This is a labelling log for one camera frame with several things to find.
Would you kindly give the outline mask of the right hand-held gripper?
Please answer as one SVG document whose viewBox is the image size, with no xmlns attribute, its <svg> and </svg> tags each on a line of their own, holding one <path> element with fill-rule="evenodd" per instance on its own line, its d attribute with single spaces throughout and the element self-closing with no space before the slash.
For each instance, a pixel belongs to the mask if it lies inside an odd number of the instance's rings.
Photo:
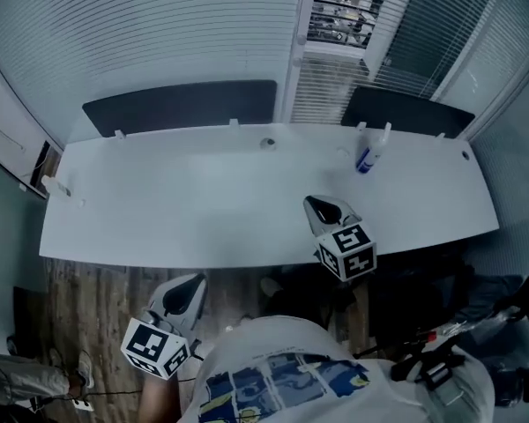
<svg viewBox="0 0 529 423">
<path fill-rule="evenodd" d="M 376 268 L 376 242 L 349 204 L 335 197 L 306 196 L 303 208 L 315 238 L 317 258 L 341 282 Z"/>
</svg>

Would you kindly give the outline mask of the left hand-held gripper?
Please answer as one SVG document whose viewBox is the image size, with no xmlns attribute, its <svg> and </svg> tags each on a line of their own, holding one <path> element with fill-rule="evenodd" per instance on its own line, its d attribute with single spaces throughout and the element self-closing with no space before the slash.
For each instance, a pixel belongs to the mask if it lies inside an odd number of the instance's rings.
<svg viewBox="0 0 529 423">
<path fill-rule="evenodd" d="M 194 329 L 206 295 L 207 279 L 202 273 L 159 285 L 142 315 L 130 320 L 121 345 L 128 362 L 163 380 L 175 375 L 200 344 Z"/>
</svg>

